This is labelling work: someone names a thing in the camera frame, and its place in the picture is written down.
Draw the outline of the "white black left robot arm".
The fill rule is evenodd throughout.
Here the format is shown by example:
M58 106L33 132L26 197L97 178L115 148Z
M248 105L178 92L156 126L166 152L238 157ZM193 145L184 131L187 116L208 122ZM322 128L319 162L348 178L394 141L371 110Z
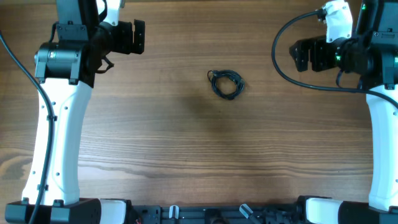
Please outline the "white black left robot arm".
M113 67L107 56L141 54L144 21L122 22L123 0L59 0L50 39L35 53L29 79L39 92L34 156L9 223L137 223L130 200L83 198L78 155L95 76Z

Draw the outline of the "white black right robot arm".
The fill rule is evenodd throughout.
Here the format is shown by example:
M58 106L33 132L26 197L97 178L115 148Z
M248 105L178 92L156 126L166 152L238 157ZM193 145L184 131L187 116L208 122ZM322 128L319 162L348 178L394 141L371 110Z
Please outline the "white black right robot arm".
M366 203L307 197L305 223L397 222L397 2L363 1L357 22L346 1L330 1L314 15L321 37L298 40L290 54L298 71L337 67L360 76L373 129L373 179Z

